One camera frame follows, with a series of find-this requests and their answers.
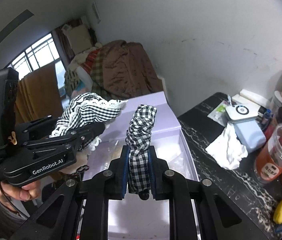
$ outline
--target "screw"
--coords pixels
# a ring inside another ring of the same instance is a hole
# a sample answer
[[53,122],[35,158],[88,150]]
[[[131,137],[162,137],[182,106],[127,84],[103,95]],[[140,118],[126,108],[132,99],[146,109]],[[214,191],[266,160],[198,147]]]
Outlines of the screw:
[[212,181],[209,180],[209,179],[204,179],[204,180],[202,181],[202,183],[203,183],[204,186],[207,186],[207,187],[209,187],[209,186],[212,185]]
[[169,177],[172,177],[172,176],[174,175],[174,171],[172,171],[172,170],[166,170],[166,171],[164,172],[164,174],[167,175],[167,176],[169,176]]
[[72,186],[75,185],[75,180],[74,179],[68,179],[65,184],[68,187],[72,187]]
[[103,175],[106,176],[106,177],[111,176],[112,174],[113,174],[113,172],[110,171],[110,170],[103,171]]

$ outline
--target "human hand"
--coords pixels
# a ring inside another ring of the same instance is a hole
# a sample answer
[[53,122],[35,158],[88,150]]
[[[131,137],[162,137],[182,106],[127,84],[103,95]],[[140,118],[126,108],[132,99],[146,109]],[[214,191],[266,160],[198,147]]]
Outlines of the human hand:
[[[1,182],[2,190],[6,196],[12,197],[16,200],[28,201],[36,199],[41,194],[41,181],[37,180],[30,184],[23,186],[22,188],[14,187],[8,183]],[[16,211],[10,203],[6,200],[0,191],[0,202],[12,211]]]

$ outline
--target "window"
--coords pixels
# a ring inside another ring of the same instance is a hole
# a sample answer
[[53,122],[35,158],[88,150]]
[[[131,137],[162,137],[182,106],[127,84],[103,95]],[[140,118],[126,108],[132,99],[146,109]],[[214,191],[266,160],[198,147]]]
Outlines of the window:
[[9,65],[19,72],[21,80],[30,72],[43,67],[51,62],[55,63],[55,72],[59,91],[63,96],[65,68],[56,49],[51,33],[39,39],[21,52]]

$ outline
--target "pillow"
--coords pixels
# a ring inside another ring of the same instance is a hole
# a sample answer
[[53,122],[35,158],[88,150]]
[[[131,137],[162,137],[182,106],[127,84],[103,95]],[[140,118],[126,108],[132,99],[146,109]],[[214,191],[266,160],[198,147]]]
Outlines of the pillow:
[[67,30],[66,37],[75,55],[93,46],[84,24]]

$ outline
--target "lavender cardboard box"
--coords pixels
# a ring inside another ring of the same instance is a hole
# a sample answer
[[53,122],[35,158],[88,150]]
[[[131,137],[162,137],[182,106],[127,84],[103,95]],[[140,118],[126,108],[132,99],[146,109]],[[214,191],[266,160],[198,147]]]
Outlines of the lavender cardboard box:
[[[140,104],[157,108],[151,145],[158,158],[187,179],[198,180],[190,150],[180,123],[169,107],[164,92],[129,99],[125,109],[100,136],[102,142],[89,157],[90,169],[84,179],[107,169],[112,159],[119,158],[125,144],[129,122]],[[169,201],[142,201],[138,195],[126,194],[122,201],[110,200],[108,205],[108,239],[169,239]]]

